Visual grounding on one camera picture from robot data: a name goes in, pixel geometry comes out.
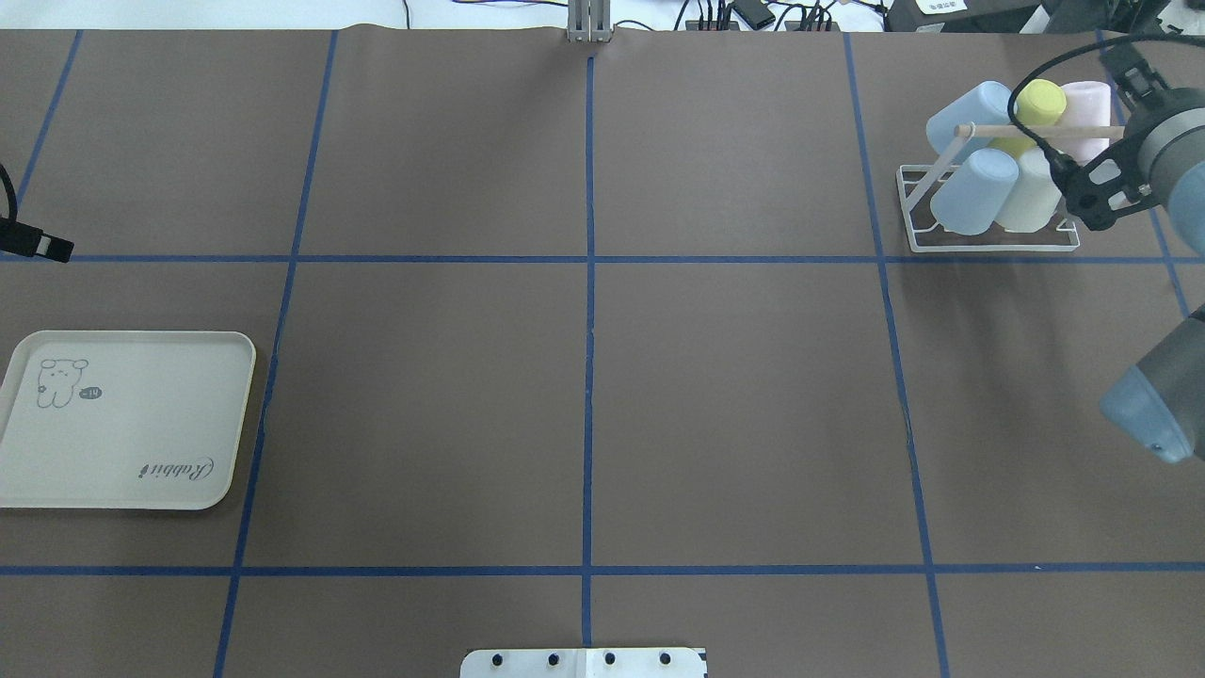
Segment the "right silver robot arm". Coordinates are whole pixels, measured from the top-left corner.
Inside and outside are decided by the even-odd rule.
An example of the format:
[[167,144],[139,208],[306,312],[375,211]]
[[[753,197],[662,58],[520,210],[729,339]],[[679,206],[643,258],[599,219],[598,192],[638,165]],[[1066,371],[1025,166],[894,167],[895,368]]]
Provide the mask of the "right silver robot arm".
[[[1111,155],[1139,210],[1203,253],[1203,89],[1129,95],[1131,116]],[[1175,263],[1164,263],[1181,313],[1169,334],[1103,395],[1103,415],[1163,462],[1203,459],[1203,309],[1189,309]]]

